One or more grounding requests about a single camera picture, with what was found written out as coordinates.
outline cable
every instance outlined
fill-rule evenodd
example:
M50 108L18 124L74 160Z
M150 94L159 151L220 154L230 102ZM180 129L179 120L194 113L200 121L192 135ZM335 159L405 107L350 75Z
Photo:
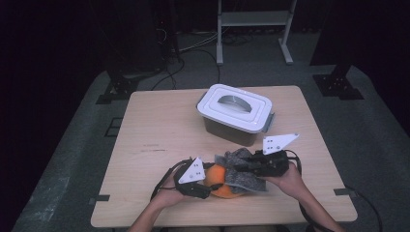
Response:
M123 59L123 61L127 62L127 58L125 56L123 56L123 54L114 46L114 44L112 44L111 40L109 39L109 37L106 35L105 31L103 30L103 27L100 25L98 17L97 17L97 13L94 10L93 4L91 3L91 0L88 0L88 4L90 6L90 10L92 12L93 18L96 20L96 23L98 25L98 27L100 28L100 30L102 31L103 36L105 37L105 40L108 42L109 46L111 46L111 48L115 51L115 53L117 53L117 55L119 55L121 57L121 59Z
M225 32L228 31L229 29L230 29L230 27L226 27L226 28L222 31L222 34L224 35ZM222 38L222 43L225 44L225 45L236 45L236 46L243 45L243 44L246 44L246 43L249 43L249 42L253 41L253 36L252 36L252 35L249 35L249 36L250 36L250 40L246 39L244 36L231 36L231 35L228 35L227 38L228 38L228 39L231 39L232 42L227 42L227 41L226 41L227 38L226 38L226 37L223 37L223 38ZM207 38L207 39L205 39L205 40L203 40L203 41L201 41L201 42L195 43L194 45L191 45L191 46L188 46L188 47L184 47L184 48L180 48L179 51L180 51L180 52L183 52L183 51L187 51L187 50L190 50L190 49L193 49L193 48L197 48L197 47L203 46L203 45L205 45L205 44L208 44L208 43L210 43L210 42L213 42L214 40L217 39L217 37L218 37L218 34L217 34L216 32L213 32L213 35L212 35L211 37L209 37L209 38ZM242 42L238 42L238 40L237 40L238 38L243 39L243 41L242 41Z
M172 188L160 187L160 189L164 189L164 190L176 190L175 187L172 187Z
M159 81L151 88L151 91L153 91L161 82L163 82L164 80L166 80L166 79L168 79L168 78L171 78L171 79L172 79L172 84L173 84L173 86L175 87L176 82L175 82L175 79L174 79L173 75L176 74L176 73L178 73L179 71L181 71L181 70L184 68L184 66L185 66L185 61L184 61L183 59L181 59L181 62L182 62L182 66L181 66L181 68L180 68L179 70L177 70L177 71L174 72L174 73L168 72L168 76L166 76L166 77L162 78L161 80L159 80Z
M244 6L245 6L245 3L246 3L246 2L247 2L247 0L245 0L245 1L242 2L242 6L241 6L241 10L240 10L240 11L242 11L242 10L244 9ZM239 4L239 0L237 0L237 1L235 2L235 5L233 6L232 12L236 12L236 11L237 11L238 4ZM224 34L227 30L229 30L229 28L230 28L230 27L226 27L221 33ZM185 48L181 48L179 51L180 51L180 52L183 52L183 51L186 51L186 50L189 50L189 49L197 48L197 47L200 47L200 46L202 46L202 45L208 44L208 43L214 41L214 40L218 37L218 33L214 32L213 34L214 34L214 35L212 35L210 38L207 38L207 39L205 39L204 41L198 42L198 43L196 43L196 44L194 44L194 45L191 45L191 46L188 46L188 47L185 47Z
M162 39L162 41L161 41L161 42L158 42L158 44L163 45L163 43L164 43L164 42L166 41L166 39L167 39L167 33L166 33L166 31L165 31L165 30L160 29L160 28L157 28L157 31L161 31L161 32L163 32L163 39Z
M293 155L295 155L294 158L288 158L288 159L289 159L289 160L295 160L295 161L297 162L297 165L296 165L296 166L297 166L297 168L298 168L299 173L300 173L301 176L302 176L302 163L301 163L301 160L299 159L298 155L296 155L296 153L293 152L293 151L291 151L291 150L283 150L283 151L285 151L285 152L290 152L290 153L292 153ZM302 206L301 203L299 203L299 208L301 209L301 213L302 213L302 215L304 216L304 218L307 220L307 222L308 222L309 224L313 225L316 229L319 229L320 231L323 231L323 232L334 232L333 230L330 230L330 229L326 228L325 226L323 226L323 225L317 223L315 220L313 220L313 219L308 215L307 211L305 210L305 208Z
M356 194L358 194L360 197L362 197L364 199L365 202L367 202L367 204L371 207L371 209L373 210L373 212L376 214L377 217L377 224L379 226L379 231L383 232L383 223L382 223L382 218L379 215L379 212L376 210L376 208L374 207L373 204L371 204L371 202L360 192L358 192L357 190L355 190L354 188L351 188L347 185L345 185L348 189L354 191Z
M238 35L226 35L225 37L223 37L222 39L222 43L224 45L230 45L230 46L240 46L243 44L247 44L253 41L253 35L249 34L250 39L247 39L245 36L238 36Z
M126 31L127 31L127 29L126 28L124 28L124 24L125 24L125 22L123 21L123 18L122 17L120 17L120 14L119 14L119 10L118 10L118 3L117 3L117 1L118 0L113 0L112 2L113 2L113 4L114 4L114 8L115 8L115 15L117 16L117 18L118 18L118 21L120 22L120 26L119 26L119 29L121 29L121 31L122 31L122 33L125 35L126 34ZM127 46L127 51L129 52L129 57L131 57L132 55L131 55L131 50L130 50L130 44L132 44L133 43L133 41L131 41L131 38L128 38L128 37L125 37L125 40L127 40L128 42L127 43L125 43L125 45Z
M189 35L198 36L198 37L203 37L203 38L209 37L210 34L211 34L211 36L212 36L212 35L214 35L215 33L216 33L215 31L212 31L212 32L210 32L210 31L203 31L203 32L201 32L201 31L191 31L191 32L187 32L187 34L189 34Z
M155 186L153 193L151 194L151 198L150 201L157 195L157 192L160 190L160 188L162 188L163 183L166 181L166 179L168 179L168 177L171 175L171 173L175 170L175 168L177 168L180 165L185 165L188 163L188 159L182 160L177 162L174 166L172 166L171 168L168 169L168 171L166 171L165 175L163 175L162 179L158 182L158 184Z

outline wooden table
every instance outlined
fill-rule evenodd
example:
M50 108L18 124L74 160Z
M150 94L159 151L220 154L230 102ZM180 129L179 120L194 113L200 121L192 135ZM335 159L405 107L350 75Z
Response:
M303 179L337 221L352 221L356 210L348 195L336 196L344 185L301 90L296 86L248 87L273 103L274 124L259 134L251 152L262 148L264 135L297 132L287 149L301 158ZM91 223L95 227L130 226L150 200L167 169L189 157L213 162L214 155L240 145L205 130L196 104L206 89L135 92L130 98ZM156 226L277 224L304 222L298 202L268 183L268 192L234 199L211 195L190 199L160 214Z

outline plastic storage container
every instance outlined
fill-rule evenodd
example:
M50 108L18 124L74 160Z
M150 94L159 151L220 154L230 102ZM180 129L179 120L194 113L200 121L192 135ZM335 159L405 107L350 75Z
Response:
M211 86L196 108L207 132L242 146L253 145L274 119L269 99L222 84Z

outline black tripod base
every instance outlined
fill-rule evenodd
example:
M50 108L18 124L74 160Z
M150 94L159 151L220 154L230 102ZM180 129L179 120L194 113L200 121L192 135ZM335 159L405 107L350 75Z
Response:
M103 95L100 95L96 104L111 104L112 101L129 100L132 92L118 93L110 82Z
M313 76L317 87L324 97L339 97L341 100L363 100L360 91L353 88L346 77L334 77L331 74Z

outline white container lid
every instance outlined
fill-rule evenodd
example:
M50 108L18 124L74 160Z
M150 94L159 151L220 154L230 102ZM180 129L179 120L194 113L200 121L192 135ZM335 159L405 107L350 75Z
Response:
M257 133L268 120L272 102L254 93L215 84L203 96L197 109L205 118L240 131Z

